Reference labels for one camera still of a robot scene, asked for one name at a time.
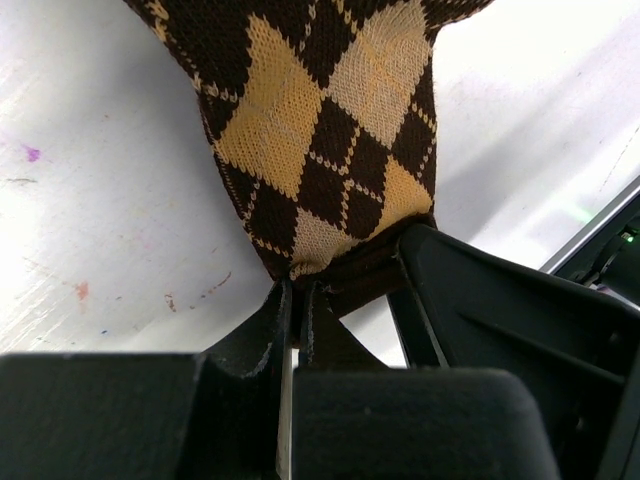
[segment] white surface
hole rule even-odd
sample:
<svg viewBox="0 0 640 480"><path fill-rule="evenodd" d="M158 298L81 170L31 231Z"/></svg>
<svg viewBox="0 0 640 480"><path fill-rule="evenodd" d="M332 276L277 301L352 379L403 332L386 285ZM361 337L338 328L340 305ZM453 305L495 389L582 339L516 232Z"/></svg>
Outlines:
<svg viewBox="0 0 640 480"><path fill-rule="evenodd" d="M254 311L270 280L153 34L118 1L3 0L0 38L0 351L199 350ZM496 0L435 80L462 240L537 268L640 174L637 0ZM402 363L384 300L346 322Z"/></svg>

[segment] pink stain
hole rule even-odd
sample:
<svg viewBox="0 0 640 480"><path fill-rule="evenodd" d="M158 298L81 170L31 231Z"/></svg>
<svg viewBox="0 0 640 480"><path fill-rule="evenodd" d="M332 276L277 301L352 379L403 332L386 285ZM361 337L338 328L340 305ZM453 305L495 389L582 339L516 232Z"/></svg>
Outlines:
<svg viewBox="0 0 640 480"><path fill-rule="evenodd" d="M27 161L29 163L37 162L40 159L40 155L42 152L37 148L31 148L27 145L23 145L23 148L27 152Z"/></svg>
<svg viewBox="0 0 640 480"><path fill-rule="evenodd" d="M75 286L76 295L78 295L78 300L82 301L89 296L89 284L87 282L82 282Z"/></svg>

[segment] sock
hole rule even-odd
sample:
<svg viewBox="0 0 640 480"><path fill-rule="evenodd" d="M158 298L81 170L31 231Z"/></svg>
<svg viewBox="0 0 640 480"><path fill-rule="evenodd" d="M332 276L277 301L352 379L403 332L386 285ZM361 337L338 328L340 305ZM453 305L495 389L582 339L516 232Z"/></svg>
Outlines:
<svg viewBox="0 0 640 480"><path fill-rule="evenodd" d="M438 31L491 0L125 0L191 78L216 164L274 279L343 315L403 284L435 227Z"/></svg>

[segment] argyle sock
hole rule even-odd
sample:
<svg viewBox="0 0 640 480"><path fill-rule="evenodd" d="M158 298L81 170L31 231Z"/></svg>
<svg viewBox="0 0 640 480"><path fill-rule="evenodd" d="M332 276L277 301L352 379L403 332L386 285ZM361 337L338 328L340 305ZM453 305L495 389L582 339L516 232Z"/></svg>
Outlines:
<svg viewBox="0 0 640 480"><path fill-rule="evenodd" d="M125 0L191 78L215 161L273 278L339 315L403 283L435 227L432 53L491 0Z"/></svg>

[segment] purple stain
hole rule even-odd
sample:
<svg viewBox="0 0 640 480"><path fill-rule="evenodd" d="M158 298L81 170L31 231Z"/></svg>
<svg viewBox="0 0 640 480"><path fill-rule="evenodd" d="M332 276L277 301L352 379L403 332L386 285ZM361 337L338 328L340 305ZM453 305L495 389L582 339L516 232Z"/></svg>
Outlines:
<svg viewBox="0 0 640 480"><path fill-rule="evenodd" d="M29 163L37 162L40 159L40 150L37 148L31 148L27 145L23 145L25 151L27 152L27 160Z"/></svg>

